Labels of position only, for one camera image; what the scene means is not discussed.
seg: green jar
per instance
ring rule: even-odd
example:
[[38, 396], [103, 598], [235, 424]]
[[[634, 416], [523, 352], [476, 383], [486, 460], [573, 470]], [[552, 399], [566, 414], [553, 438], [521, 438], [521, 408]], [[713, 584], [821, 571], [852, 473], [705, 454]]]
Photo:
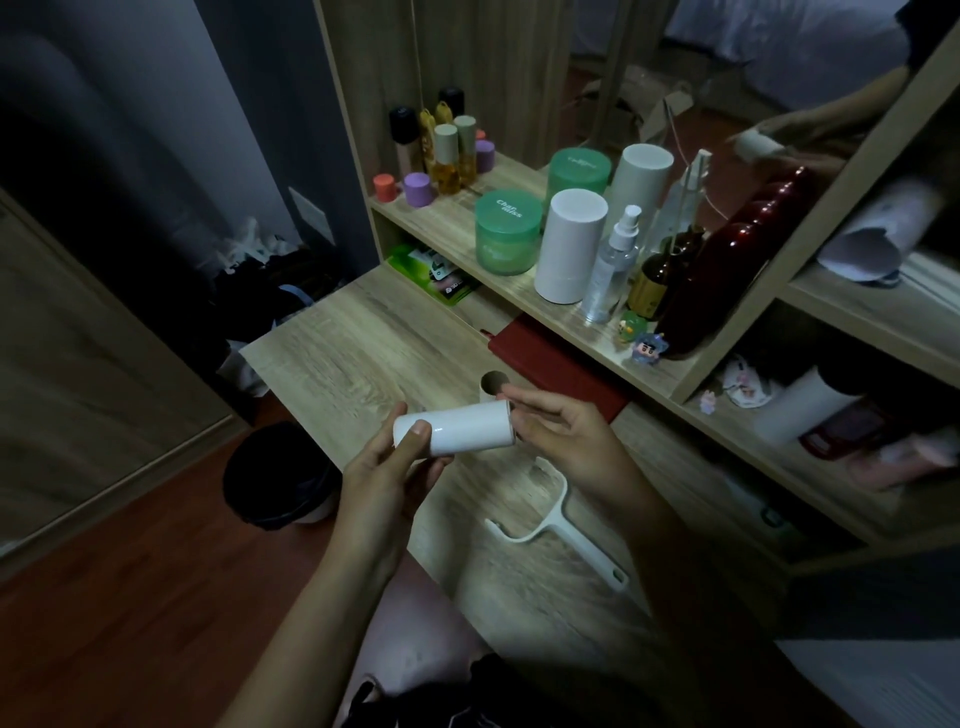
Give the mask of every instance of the green jar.
[[603, 152], [581, 147], [561, 149], [550, 159], [543, 210], [549, 211], [550, 201], [562, 189], [580, 187], [603, 195], [611, 168], [610, 158]]
[[477, 200], [477, 262], [499, 276], [530, 270], [540, 253], [541, 205], [522, 189], [500, 189]]

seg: black bottle cap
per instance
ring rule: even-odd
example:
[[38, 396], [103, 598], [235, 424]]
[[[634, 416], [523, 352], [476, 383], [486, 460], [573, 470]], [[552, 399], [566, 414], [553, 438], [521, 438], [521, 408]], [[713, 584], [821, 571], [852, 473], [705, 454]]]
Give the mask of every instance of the black bottle cap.
[[390, 112], [390, 136], [397, 144], [409, 144], [420, 138], [420, 122], [410, 107], [396, 107]]
[[464, 115], [464, 91], [461, 88], [457, 88], [455, 85], [441, 88], [437, 101], [446, 101], [453, 118]]

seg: green figurine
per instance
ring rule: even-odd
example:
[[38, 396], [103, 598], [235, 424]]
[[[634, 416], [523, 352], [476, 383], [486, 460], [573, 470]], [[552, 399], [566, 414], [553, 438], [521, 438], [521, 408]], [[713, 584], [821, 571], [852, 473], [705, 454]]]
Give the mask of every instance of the green figurine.
[[624, 344], [633, 344], [636, 338], [647, 330], [647, 320], [637, 316], [629, 308], [625, 309], [616, 325], [616, 336]]

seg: baseboard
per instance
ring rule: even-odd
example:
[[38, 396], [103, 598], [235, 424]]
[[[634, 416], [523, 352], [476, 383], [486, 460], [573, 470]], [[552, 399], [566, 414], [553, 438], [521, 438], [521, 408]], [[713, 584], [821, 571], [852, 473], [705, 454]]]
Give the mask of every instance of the baseboard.
[[152, 463], [47, 523], [0, 557], [0, 582], [249, 430], [247, 423], [239, 417], [227, 415]]

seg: forearm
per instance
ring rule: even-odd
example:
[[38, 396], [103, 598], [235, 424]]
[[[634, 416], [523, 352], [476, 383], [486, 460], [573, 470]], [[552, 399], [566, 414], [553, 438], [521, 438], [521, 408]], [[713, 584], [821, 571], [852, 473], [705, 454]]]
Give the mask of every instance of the forearm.
[[900, 66], [848, 96], [813, 109], [816, 137], [853, 133], [872, 124], [894, 105], [909, 80], [909, 70]]
[[693, 666], [718, 725], [832, 725], [832, 705], [763, 634], [696, 536], [641, 477], [622, 531], [654, 619]]
[[386, 583], [334, 536], [219, 728], [332, 725]]

